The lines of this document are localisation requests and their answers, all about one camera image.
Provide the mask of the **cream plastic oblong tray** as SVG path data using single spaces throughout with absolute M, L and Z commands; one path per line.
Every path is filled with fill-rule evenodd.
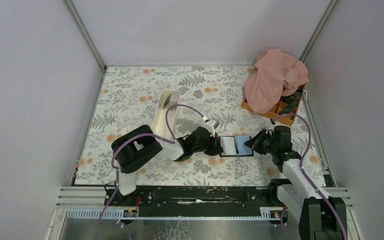
M 172 136 L 169 127 L 172 131 L 172 133 L 175 132 L 175 126 L 177 124 L 177 118 L 178 118 L 178 112 L 177 107 L 173 107 L 171 109 L 165 108 L 163 109 L 163 104 L 166 98 L 171 93 L 179 93 L 180 99 L 181 99 L 181 93 L 178 90 L 175 89 L 164 89 L 161 91 L 159 95 L 159 99 L 157 102 L 157 107 L 155 110 L 154 118 L 152 121 L 151 129 L 152 131 L 164 139 L 173 141 L 174 137 Z

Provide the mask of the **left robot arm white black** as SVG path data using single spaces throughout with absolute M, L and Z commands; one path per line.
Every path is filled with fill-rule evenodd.
M 218 135 L 202 126 L 171 141 L 155 134 L 149 125 L 142 125 L 113 141 L 111 149 L 115 186 L 123 196 L 136 190 L 136 172 L 154 158 L 183 162 L 195 153 L 215 156 L 223 152 Z

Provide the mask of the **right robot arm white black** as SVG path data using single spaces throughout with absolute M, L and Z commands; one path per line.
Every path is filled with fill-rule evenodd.
M 271 155 L 284 175 L 270 181 L 267 198 L 273 204 L 283 204 L 298 220 L 302 240 L 348 239 L 345 202 L 325 191 L 306 173 L 303 156 L 293 150 L 289 127 L 262 129 L 244 145 L 258 154 Z

